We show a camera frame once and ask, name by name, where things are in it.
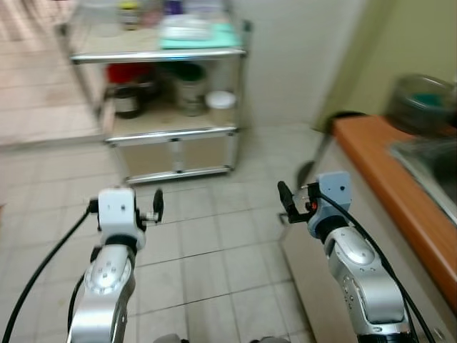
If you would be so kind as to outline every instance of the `black wire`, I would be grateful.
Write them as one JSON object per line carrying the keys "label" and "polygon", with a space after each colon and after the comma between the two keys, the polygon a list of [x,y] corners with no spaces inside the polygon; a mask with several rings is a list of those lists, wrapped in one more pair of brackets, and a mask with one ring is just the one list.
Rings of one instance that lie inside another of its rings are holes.
{"label": "black wire", "polygon": [[11,313],[11,316],[9,317],[8,324],[5,329],[5,333],[3,335],[3,339],[1,340],[1,343],[9,343],[9,340],[11,339],[11,334],[13,333],[13,328],[14,324],[16,323],[17,316],[19,315],[19,311],[22,308],[22,305],[26,301],[27,295],[29,295],[29,292],[33,285],[35,284],[36,280],[39,278],[40,274],[43,272],[44,267],[51,261],[51,259],[54,257],[54,255],[62,248],[62,246],[65,244],[65,242],[70,238],[70,236],[78,229],[78,227],[81,225],[81,223],[87,218],[89,215],[89,207],[87,207],[86,211],[82,215],[82,217],[77,221],[77,223],[66,233],[64,238],[62,238],[59,243],[56,244],[56,246],[49,252],[49,254],[45,257],[43,262],[36,268],[36,271],[30,278],[29,282],[27,282],[26,286],[24,287],[24,290],[22,291],[21,295],[19,296],[19,299],[17,300],[16,305],[13,308],[13,312]]}
{"label": "black wire", "polygon": [[423,333],[426,335],[427,337],[427,340],[430,342],[430,343],[436,343],[435,342],[435,339],[433,338],[433,335],[430,331],[430,329],[428,328],[427,326],[427,323],[426,321],[424,320],[424,318],[422,317],[422,314],[419,312],[417,306],[414,304],[412,298],[410,297],[408,291],[406,291],[405,287],[403,286],[403,284],[400,282],[400,280],[398,279],[398,277],[395,275],[395,272],[391,266],[391,264],[389,263],[389,261],[387,260],[387,257],[386,255],[384,255],[384,253],[382,252],[381,248],[379,247],[379,245],[377,245],[377,243],[374,241],[374,239],[370,236],[370,234],[361,226],[361,224],[359,222],[357,222],[357,220],[352,217],[352,215],[347,212],[343,207],[341,207],[338,203],[336,203],[334,200],[332,200],[331,198],[329,198],[328,196],[326,196],[325,194],[322,194],[320,193],[318,195],[318,197],[324,199],[326,202],[328,202],[330,205],[332,205],[333,207],[335,207],[338,211],[340,211],[340,213],[342,215],[344,215],[347,219],[349,219],[350,222],[352,222],[352,224],[354,224],[357,232],[364,238],[368,241],[368,243],[371,244],[371,246],[376,250],[376,252],[378,253],[379,257],[381,258],[381,263],[383,265],[383,267],[386,269],[386,271],[389,273],[389,275],[392,277],[392,279],[395,281],[395,283],[397,283],[398,285],[398,288],[400,289],[400,292],[402,293],[404,299],[406,300],[406,302],[409,304],[409,306],[411,307],[411,310],[413,311],[414,315],[416,316],[419,324],[421,325],[422,329],[423,329]]}
{"label": "black wire", "polygon": [[416,332],[416,327],[414,326],[413,317],[411,316],[411,313],[409,312],[409,305],[406,303],[405,297],[403,297],[403,302],[405,303],[406,315],[409,318],[409,327],[411,328],[411,334],[413,335],[413,340],[416,343],[419,343],[419,337],[417,337],[417,332]]}
{"label": "black wire", "polygon": [[76,302],[76,297],[78,296],[79,287],[84,281],[84,274],[79,277],[78,282],[74,285],[73,293],[71,293],[70,305],[69,305],[69,314],[66,318],[66,328],[67,332],[70,332],[71,322],[73,321],[73,312],[74,312],[74,303]]}

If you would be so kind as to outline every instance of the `small bottle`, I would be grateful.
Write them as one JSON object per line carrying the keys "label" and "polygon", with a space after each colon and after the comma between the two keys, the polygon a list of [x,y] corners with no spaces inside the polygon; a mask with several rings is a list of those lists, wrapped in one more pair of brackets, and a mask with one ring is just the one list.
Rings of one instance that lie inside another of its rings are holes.
{"label": "small bottle", "polygon": [[136,30],[140,23],[140,11],[137,1],[121,1],[119,3],[120,21],[124,30]]}
{"label": "small bottle", "polygon": [[165,15],[173,16],[175,14],[182,14],[183,12],[181,0],[165,0]]}

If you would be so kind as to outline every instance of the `green cloth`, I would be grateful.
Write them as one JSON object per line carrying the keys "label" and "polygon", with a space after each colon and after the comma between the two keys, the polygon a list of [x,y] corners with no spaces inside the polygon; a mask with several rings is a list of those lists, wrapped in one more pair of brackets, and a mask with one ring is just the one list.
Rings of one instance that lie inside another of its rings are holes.
{"label": "green cloth", "polygon": [[160,45],[162,49],[208,49],[241,45],[241,41],[233,30],[232,24],[213,24],[211,30],[213,36],[207,41],[161,39]]}

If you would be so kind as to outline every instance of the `white floor tile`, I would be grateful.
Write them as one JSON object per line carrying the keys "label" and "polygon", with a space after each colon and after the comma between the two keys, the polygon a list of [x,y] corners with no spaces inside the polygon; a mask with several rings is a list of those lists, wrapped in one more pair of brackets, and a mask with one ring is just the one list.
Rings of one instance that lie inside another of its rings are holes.
{"label": "white floor tile", "polygon": [[[20,295],[20,292],[2,292],[0,295],[0,327],[2,332]],[[30,291],[14,325],[13,337],[30,337],[35,334],[42,297],[43,288],[41,286],[35,286]]]}
{"label": "white floor tile", "polygon": [[142,314],[138,320],[140,321],[138,343],[151,343],[167,334],[177,334],[181,339],[188,338],[184,306]]}
{"label": "white floor tile", "polygon": [[16,244],[23,218],[23,214],[0,215],[0,249],[10,248]]}
{"label": "white floor tile", "polygon": [[181,261],[138,268],[139,313],[184,303]]}
{"label": "white floor tile", "polygon": [[29,210],[33,187],[31,185],[12,187],[6,190],[6,205],[3,214],[23,213]]}
{"label": "white floor tile", "polygon": [[65,181],[35,184],[31,190],[30,210],[64,207],[67,201],[68,184]]}
{"label": "white floor tile", "polygon": [[213,185],[211,192],[216,204],[216,213],[230,213],[248,209],[244,184],[229,183]]}
{"label": "white floor tile", "polygon": [[66,181],[69,187],[67,205],[87,205],[89,200],[97,198],[99,192],[105,188],[119,185],[116,174],[98,175],[95,177],[82,177]]}
{"label": "white floor tile", "polygon": [[47,284],[38,319],[38,333],[51,334],[66,331],[66,319],[75,282]]}
{"label": "white floor tile", "polygon": [[305,314],[298,299],[293,282],[275,284],[279,307],[283,314],[288,332],[303,331],[308,328]]}
{"label": "white floor tile", "polygon": [[251,212],[261,242],[277,241],[281,238],[284,227],[279,221],[279,212],[276,207],[255,209]]}
{"label": "white floor tile", "polygon": [[107,151],[57,155],[46,159],[39,178],[42,181],[115,174],[116,168]]}
{"label": "white floor tile", "polygon": [[290,166],[292,162],[288,154],[275,154],[270,151],[267,154],[265,154],[265,160],[266,165],[268,166],[268,170],[286,168]]}
{"label": "white floor tile", "polygon": [[266,268],[271,282],[280,282],[291,279],[286,260],[278,243],[261,245],[262,255],[265,259]]}
{"label": "white floor tile", "polygon": [[[0,273],[2,275],[4,275],[6,265],[8,263],[9,252],[10,252],[9,250],[5,250],[5,249],[0,250]],[[0,289],[1,289],[2,280],[3,280],[3,278],[0,279]]]}
{"label": "white floor tile", "polygon": [[43,136],[62,132],[68,120],[65,107],[39,107],[28,109],[29,120],[22,127],[22,136]]}
{"label": "white floor tile", "polygon": [[279,200],[277,182],[257,181],[246,183],[245,192],[248,198],[248,205],[252,209],[263,207],[276,207],[277,211],[281,209]]}
{"label": "white floor tile", "polygon": [[40,101],[35,87],[6,88],[0,91],[0,110],[37,107]]}
{"label": "white floor tile", "polygon": [[[138,280],[138,269],[134,270],[135,280]],[[133,317],[138,314],[138,303],[139,303],[139,290],[135,286],[134,293],[130,296],[129,302],[127,303],[127,316]]]}
{"label": "white floor tile", "polygon": [[233,184],[237,181],[231,176],[231,173],[226,174],[210,174],[206,177],[206,185],[210,189],[213,187],[225,185],[225,184]]}
{"label": "white floor tile", "polygon": [[220,249],[214,217],[179,222],[179,228],[185,257]]}
{"label": "white floor tile", "polygon": [[[66,207],[63,209],[63,220],[61,225],[61,230],[59,237],[62,238],[76,222],[82,217],[83,213],[86,211],[86,205],[78,205]],[[78,237],[92,237],[99,234],[97,231],[98,227],[97,215],[90,214],[87,216],[86,220],[81,224],[81,226],[74,232],[73,238]]]}
{"label": "white floor tile", "polygon": [[109,153],[109,149],[101,142],[81,143],[68,146],[50,146],[46,149],[46,159],[53,156],[70,156],[79,154],[93,154],[95,152]]}
{"label": "white floor tile", "polygon": [[174,191],[186,191],[188,189],[204,188],[207,185],[206,177],[189,177],[176,180]]}
{"label": "white floor tile", "polygon": [[224,251],[224,254],[232,292],[269,283],[259,246],[230,249]]}
{"label": "white floor tile", "polygon": [[7,163],[14,163],[17,161],[24,161],[24,160],[42,160],[45,156],[43,149],[32,149],[29,147],[18,147],[17,149],[13,149],[11,151],[2,151],[0,153],[2,158],[5,158]]}
{"label": "white floor tile", "polygon": [[184,259],[184,281],[187,302],[228,294],[229,284],[222,253]]}
{"label": "white floor tile", "polygon": [[2,110],[0,106],[0,143],[17,143],[21,127],[27,120],[27,113],[23,110]]}
{"label": "white floor tile", "polygon": [[136,336],[138,333],[138,318],[129,317],[127,319],[126,331],[124,334],[125,343],[136,343]]}
{"label": "white floor tile", "polygon": [[86,106],[75,107],[76,111],[73,113],[69,130],[93,129],[97,126],[94,115],[89,112],[89,109]]}
{"label": "white floor tile", "polygon": [[73,84],[50,84],[40,89],[36,106],[52,107],[83,104],[83,96]]}
{"label": "white floor tile", "polygon": [[36,179],[39,162],[35,159],[11,161],[4,166],[4,184],[7,186],[18,186],[29,184]]}
{"label": "white floor tile", "polygon": [[74,170],[76,177],[117,173],[114,161],[107,151],[78,154],[74,156],[74,161],[77,165]]}
{"label": "white floor tile", "polygon": [[89,267],[96,237],[72,239],[65,243],[49,265],[49,282],[76,281]]}
{"label": "white floor tile", "polygon": [[62,343],[66,341],[66,334],[42,334],[36,338],[36,343]]}
{"label": "white floor tile", "polygon": [[262,156],[247,156],[240,160],[235,170],[231,173],[233,180],[250,182],[268,180],[268,168]]}
{"label": "white floor tile", "polygon": [[59,238],[63,210],[29,212],[18,229],[17,245],[54,242]]}
{"label": "white floor tile", "polygon": [[297,334],[290,334],[291,343],[316,343],[314,336],[310,332],[299,332]]}
{"label": "white floor tile", "polygon": [[137,266],[178,259],[178,224],[150,225],[146,230],[146,246],[138,253]]}
{"label": "white floor tile", "polygon": [[240,342],[229,295],[188,304],[187,317],[190,342]]}
{"label": "white floor tile", "polygon": [[253,244],[258,241],[256,228],[248,211],[220,214],[216,216],[221,230],[224,249]]}
{"label": "white floor tile", "polygon": [[180,220],[201,218],[214,214],[211,193],[207,188],[176,192]]}
{"label": "white floor tile", "polygon": [[[14,249],[2,277],[2,289],[22,289],[51,249],[52,244]],[[47,274],[44,270],[36,282],[43,283]]]}
{"label": "white floor tile", "polygon": [[232,294],[241,341],[286,334],[272,286]]}
{"label": "white floor tile", "polygon": [[35,343],[35,337],[12,337],[10,343]]}

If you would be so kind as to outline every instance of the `orange countertop edge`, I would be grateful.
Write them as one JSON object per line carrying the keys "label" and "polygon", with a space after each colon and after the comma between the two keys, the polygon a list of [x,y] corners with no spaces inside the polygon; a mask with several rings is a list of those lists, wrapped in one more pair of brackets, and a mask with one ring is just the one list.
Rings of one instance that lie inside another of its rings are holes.
{"label": "orange countertop edge", "polygon": [[379,116],[339,119],[334,134],[457,313],[457,228],[389,152],[413,137]]}

